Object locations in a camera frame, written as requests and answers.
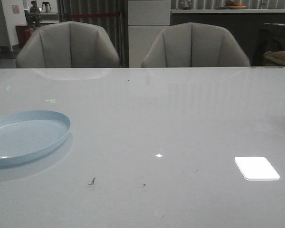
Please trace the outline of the light blue round plate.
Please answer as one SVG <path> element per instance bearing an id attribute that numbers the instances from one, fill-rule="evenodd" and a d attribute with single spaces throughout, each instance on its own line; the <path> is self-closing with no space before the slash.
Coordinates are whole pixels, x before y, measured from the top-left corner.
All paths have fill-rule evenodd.
<path id="1" fill-rule="evenodd" d="M 0 116 L 0 167 L 39 159 L 60 147 L 69 135 L 70 119 L 48 110 Z"/>

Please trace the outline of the right beige upholstered chair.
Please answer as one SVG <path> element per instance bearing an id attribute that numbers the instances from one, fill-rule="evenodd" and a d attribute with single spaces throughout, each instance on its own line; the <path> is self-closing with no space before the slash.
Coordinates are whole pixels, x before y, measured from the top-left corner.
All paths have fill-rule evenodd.
<path id="1" fill-rule="evenodd" d="M 250 61 L 226 28 L 190 22 L 160 31 L 141 66 L 248 67 Z"/>

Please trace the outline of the beige upholstered chair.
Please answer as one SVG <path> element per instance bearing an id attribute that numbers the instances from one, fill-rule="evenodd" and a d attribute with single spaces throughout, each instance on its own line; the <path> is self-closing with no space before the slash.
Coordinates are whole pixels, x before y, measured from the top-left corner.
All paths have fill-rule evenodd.
<path id="1" fill-rule="evenodd" d="M 226 28 L 190 22 L 160 31 L 141 66 L 248 67 L 250 61 Z"/>
<path id="2" fill-rule="evenodd" d="M 17 68 L 117 68 L 120 59 L 101 26 L 61 22 L 38 28 L 16 58 Z"/>

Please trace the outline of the white cabinet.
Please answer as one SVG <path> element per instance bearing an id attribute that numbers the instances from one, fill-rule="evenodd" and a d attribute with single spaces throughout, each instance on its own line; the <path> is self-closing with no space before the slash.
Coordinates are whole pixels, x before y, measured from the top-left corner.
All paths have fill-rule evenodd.
<path id="1" fill-rule="evenodd" d="M 156 34 L 170 25 L 170 14 L 169 0 L 128 1 L 129 67 L 141 66 Z"/>

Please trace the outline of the left beige upholstered chair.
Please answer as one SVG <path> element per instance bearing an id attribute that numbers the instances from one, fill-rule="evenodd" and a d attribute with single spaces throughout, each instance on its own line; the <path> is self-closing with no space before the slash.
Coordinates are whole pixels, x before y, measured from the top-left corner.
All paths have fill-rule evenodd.
<path id="1" fill-rule="evenodd" d="M 17 68 L 117 68 L 120 59 L 101 26 L 61 22 L 38 28 L 16 58 Z"/>

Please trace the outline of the dark counter with white top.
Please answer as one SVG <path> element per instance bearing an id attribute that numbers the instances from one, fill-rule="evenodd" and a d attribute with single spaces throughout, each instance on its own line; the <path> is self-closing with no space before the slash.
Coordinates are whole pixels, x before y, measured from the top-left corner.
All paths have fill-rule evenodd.
<path id="1" fill-rule="evenodd" d="M 259 29 L 264 23 L 285 24 L 285 9 L 207 9 L 172 10 L 171 25 L 196 22 L 229 30 L 252 60 Z"/>

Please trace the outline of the fruit bowl on counter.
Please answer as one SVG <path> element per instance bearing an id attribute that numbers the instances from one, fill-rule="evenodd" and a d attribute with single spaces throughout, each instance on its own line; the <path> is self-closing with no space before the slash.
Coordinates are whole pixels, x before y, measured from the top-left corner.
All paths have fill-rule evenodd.
<path id="1" fill-rule="evenodd" d="M 238 10 L 238 9 L 245 9 L 246 5 L 244 5 L 239 0 L 227 0 L 225 2 L 225 7 L 227 7 L 228 9 L 232 9 L 232 10 Z"/>

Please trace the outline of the red bin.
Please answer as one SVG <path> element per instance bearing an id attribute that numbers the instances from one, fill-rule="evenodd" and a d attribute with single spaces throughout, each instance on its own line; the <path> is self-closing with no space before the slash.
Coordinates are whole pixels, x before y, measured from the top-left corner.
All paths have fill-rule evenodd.
<path id="1" fill-rule="evenodd" d="M 22 48 L 31 36 L 29 25 L 16 25 L 19 47 Z"/>

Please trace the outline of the seated person in background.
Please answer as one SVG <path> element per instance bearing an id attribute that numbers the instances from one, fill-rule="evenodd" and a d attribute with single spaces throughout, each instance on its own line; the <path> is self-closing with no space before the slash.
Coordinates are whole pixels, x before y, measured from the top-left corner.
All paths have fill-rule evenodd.
<path id="1" fill-rule="evenodd" d="M 27 25 L 33 30 L 36 30 L 40 27 L 40 18 L 39 18 L 40 10 L 35 0 L 32 0 L 31 4 L 32 6 L 30 7 L 30 9 L 24 10 L 24 12 L 25 12 Z"/>

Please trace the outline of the tan cushion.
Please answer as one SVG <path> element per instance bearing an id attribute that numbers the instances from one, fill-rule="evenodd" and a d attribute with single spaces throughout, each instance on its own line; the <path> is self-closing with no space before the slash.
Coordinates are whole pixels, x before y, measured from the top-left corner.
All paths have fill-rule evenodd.
<path id="1" fill-rule="evenodd" d="M 264 66 L 285 67 L 285 51 L 268 51 L 264 54 Z"/>

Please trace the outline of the pink wall notice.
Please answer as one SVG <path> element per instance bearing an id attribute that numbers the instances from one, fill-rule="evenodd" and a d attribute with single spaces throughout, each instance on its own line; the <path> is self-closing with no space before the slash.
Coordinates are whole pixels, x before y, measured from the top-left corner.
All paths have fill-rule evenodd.
<path id="1" fill-rule="evenodd" d="M 12 5 L 13 14 L 19 14 L 19 5 Z"/>

